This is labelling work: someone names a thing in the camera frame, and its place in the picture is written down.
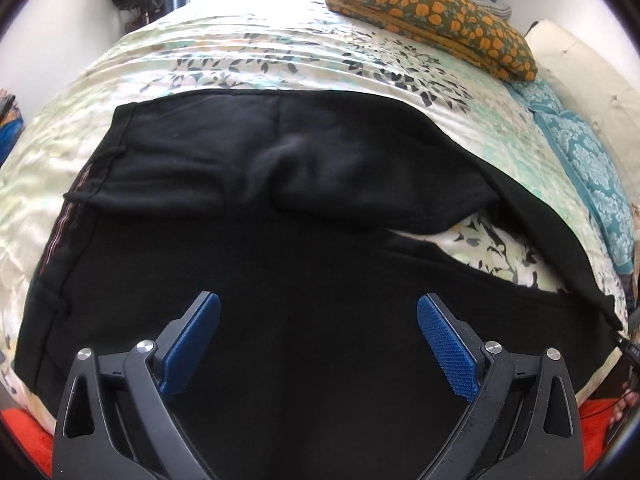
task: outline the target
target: pillow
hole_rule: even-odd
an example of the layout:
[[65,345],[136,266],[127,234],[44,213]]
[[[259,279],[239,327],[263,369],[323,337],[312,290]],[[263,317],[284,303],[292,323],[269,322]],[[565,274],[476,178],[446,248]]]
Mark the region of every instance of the pillow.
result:
[[540,76],[584,118],[616,164],[626,196],[640,204],[640,93],[592,48],[550,20],[527,34]]
[[559,114],[564,112],[564,106],[551,87],[541,78],[527,83],[512,82],[511,88],[516,94],[512,96],[520,101],[532,112]]
[[634,220],[615,165],[591,127],[565,110],[542,79],[511,83],[511,94],[533,112],[536,124],[596,221],[616,272],[634,271]]
[[329,9],[428,43],[505,80],[533,80],[524,38],[469,0],[326,0]]
[[503,4],[497,4],[492,0],[470,0],[486,12],[492,13],[496,18],[500,18],[505,22],[511,17],[511,7]]

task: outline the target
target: white wall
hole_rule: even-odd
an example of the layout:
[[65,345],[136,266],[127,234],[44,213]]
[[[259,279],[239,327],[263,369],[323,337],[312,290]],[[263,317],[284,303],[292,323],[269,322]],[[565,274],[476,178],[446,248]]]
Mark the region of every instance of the white wall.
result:
[[123,30],[111,0],[28,0],[0,39],[0,88],[30,121]]
[[511,6],[511,25],[526,32],[531,23],[553,20],[609,61],[640,91],[640,57],[604,0],[498,0]]

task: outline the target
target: blue gripper pad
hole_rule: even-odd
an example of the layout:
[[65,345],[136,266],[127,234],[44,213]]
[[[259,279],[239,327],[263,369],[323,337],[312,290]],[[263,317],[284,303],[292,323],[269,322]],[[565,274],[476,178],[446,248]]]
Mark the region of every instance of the blue gripper pad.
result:
[[162,361],[158,389],[165,400],[184,391],[220,323],[220,298],[209,294]]
[[418,301],[418,325],[453,391],[472,403],[478,393],[476,361],[438,305],[423,296]]

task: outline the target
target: black fabric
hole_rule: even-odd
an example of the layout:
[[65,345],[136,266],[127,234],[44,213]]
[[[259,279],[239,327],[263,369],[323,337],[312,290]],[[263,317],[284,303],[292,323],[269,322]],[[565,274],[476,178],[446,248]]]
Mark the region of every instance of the black fabric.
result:
[[[126,105],[72,189],[16,372],[55,413],[78,349],[127,351],[217,293],[220,328],[171,408],[220,478],[416,478],[465,407],[417,326],[427,292],[510,351],[559,348],[576,389],[612,349],[610,298],[568,227],[391,99],[199,91]],[[548,260],[572,258],[558,270],[574,293],[386,230],[440,232],[482,207]]]

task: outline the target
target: metal screw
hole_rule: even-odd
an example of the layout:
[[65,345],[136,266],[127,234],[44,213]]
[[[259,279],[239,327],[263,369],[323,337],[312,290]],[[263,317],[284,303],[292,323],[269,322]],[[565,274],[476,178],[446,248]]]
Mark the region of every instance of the metal screw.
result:
[[499,354],[502,352],[502,345],[497,341],[487,341],[484,343],[484,349],[489,352],[489,354]]
[[149,339],[145,339],[144,341],[140,341],[136,345],[136,350],[141,354],[146,354],[147,352],[151,352],[154,347],[154,342],[149,341]]
[[88,359],[89,357],[91,357],[91,349],[90,348],[83,348],[81,351],[78,352],[78,359],[80,359],[81,361],[84,361],[85,359]]
[[560,360],[560,352],[558,350],[556,350],[555,348],[549,348],[546,350],[546,356],[549,359],[552,359],[553,361],[559,361]]

